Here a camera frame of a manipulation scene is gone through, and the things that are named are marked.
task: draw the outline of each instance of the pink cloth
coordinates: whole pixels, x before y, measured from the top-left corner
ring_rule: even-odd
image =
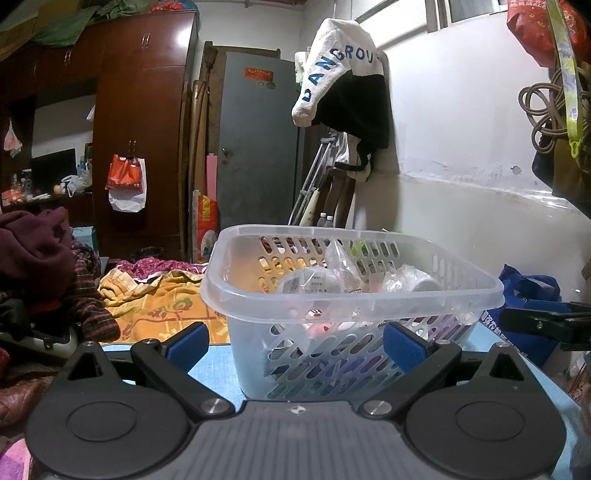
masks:
[[[122,260],[117,264],[117,269],[127,272],[134,279],[145,280],[155,275],[168,273],[171,270],[185,270],[191,273],[201,274],[205,272],[206,264],[197,265],[178,260],[158,260],[158,258],[148,257],[138,260],[136,263],[129,263]]]
[[[20,439],[4,453],[0,453],[0,478],[2,480],[28,480],[31,467],[31,454]]]

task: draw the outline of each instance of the plastic wrap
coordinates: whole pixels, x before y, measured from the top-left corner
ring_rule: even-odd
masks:
[[[344,293],[336,272],[322,267],[305,267],[285,275],[275,293]]]
[[[418,268],[404,264],[384,275],[380,292],[437,291],[442,290],[439,281]]]
[[[326,266],[333,270],[341,281],[345,292],[358,293],[364,290],[365,282],[357,265],[337,240],[330,242],[326,249],[325,260]]]

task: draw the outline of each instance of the red sticker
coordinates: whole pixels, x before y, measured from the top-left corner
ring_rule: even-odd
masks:
[[[244,69],[244,78],[252,80],[262,80],[263,82],[273,81],[273,72],[270,70],[254,69],[246,67]]]

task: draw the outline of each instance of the plastic basket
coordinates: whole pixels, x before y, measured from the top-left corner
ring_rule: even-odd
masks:
[[[288,271],[323,265],[338,240],[369,273],[406,263],[443,291],[400,294],[272,294]],[[226,315],[240,386],[255,400],[363,400],[397,376],[382,348],[386,322],[423,338],[458,340],[503,285],[433,243],[400,233],[242,225],[222,231],[202,283],[203,300]]]

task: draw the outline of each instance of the door handle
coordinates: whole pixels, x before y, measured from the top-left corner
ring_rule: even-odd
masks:
[[[229,152],[228,149],[222,147],[222,153],[223,153],[223,156],[224,156],[224,158],[222,159],[222,165],[225,165],[226,163],[228,163],[227,158],[228,158],[228,155],[230,154],[230,152]]]

